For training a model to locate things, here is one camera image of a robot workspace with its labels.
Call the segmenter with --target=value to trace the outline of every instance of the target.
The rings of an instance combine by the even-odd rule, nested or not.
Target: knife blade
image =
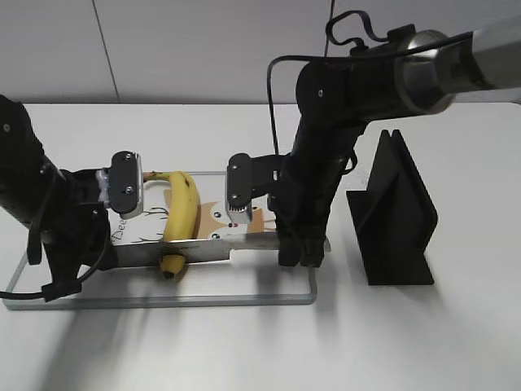
[[[118,267],[157,266],[165,254],[186,257],[186,263],[224,261],[230,259],[232,250],[278,250],[276,232],[226,235],[220,239],[189,239],[170,242],[143,242],[114,246],[118,256]],[[329,252],[329,241],[324,243]]]

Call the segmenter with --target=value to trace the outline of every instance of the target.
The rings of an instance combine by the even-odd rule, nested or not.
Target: black plastic holder
[[[381,133],[367,190],[347,197],[369,285],[432,285],[438,215],[399,130]]]

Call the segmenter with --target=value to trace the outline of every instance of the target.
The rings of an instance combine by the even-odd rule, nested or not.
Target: banana
[[[143,181],[150,180],[167,180],[172,188],[169,219],[164,228],[163,240],[192,239],[199,213],[199,193],[194,179],[182,171],[145,173]],[[181,255],[163,256],[160,268],[164,277],[172,278],[182,270],[185,262],[186,259]]]

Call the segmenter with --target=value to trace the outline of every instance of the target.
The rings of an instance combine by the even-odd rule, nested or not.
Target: white wall
[[[273,57],[323,53],[330,1],[95,0],[107,55],[93,0],[4,2],[0,93],[25,102],[263,103]],[[336,0],[335,14],[348,9],[368,11],[379,35],[408,23],[451,35],[521,14],[521,2]],[[360,35],[361,24],[338,34]],[[294,101],[299,68],[275,72],[278,102]]]
[[[90,0],[2,2],[0,94],[24,102],[116,102]]]

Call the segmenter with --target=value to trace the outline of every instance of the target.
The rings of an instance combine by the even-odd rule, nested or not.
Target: white table
[[[109,165],[122,149],[140,152],[144,169],[185,170],[272,151],[265,106],[28,109],[47,155],[70,170]],[[293,106],[277,113],[288,150],[299,115]],[[427,250],[435,286],[367,285],[347,177],[315,304],[76,313],[2,305],[0,389],[521,389],[520,124],[513,104],[458,104],[439,116],[375,123],[360,138],[352,175],[363,181],[379,131],[402,129],[440,216]],[[27,232],[3,211],[0,228],[5,287]]]

